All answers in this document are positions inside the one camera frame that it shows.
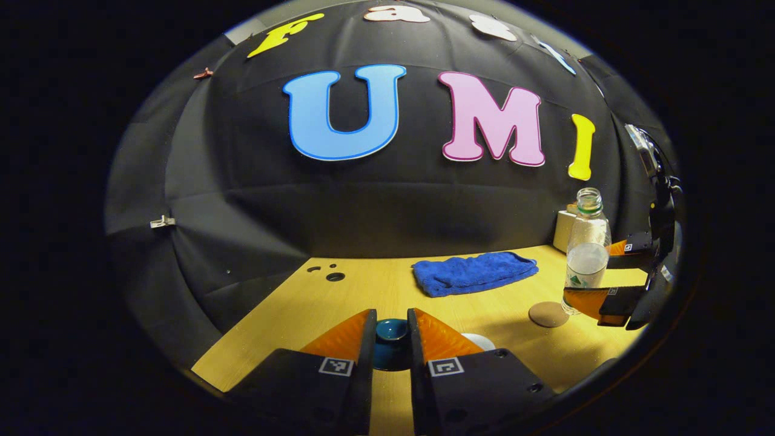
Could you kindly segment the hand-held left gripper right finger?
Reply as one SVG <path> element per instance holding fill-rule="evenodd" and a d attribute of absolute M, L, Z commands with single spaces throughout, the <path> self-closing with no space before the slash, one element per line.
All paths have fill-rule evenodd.
<path fill-rule="evenodd" d="M 515 435 L 556 397 L 510 350 L 486 350 L 418 308 L 407 323 L 418 435 Z"/>

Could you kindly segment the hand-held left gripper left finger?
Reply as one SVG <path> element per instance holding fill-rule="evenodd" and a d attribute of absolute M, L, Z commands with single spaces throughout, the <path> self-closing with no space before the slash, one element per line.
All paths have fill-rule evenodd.
<path fill-rule="evenodd" d="M 366 309 L 296 351 L 277 348 L 227 392 L 261 435 L 370 431 L 377 312 Z"/>

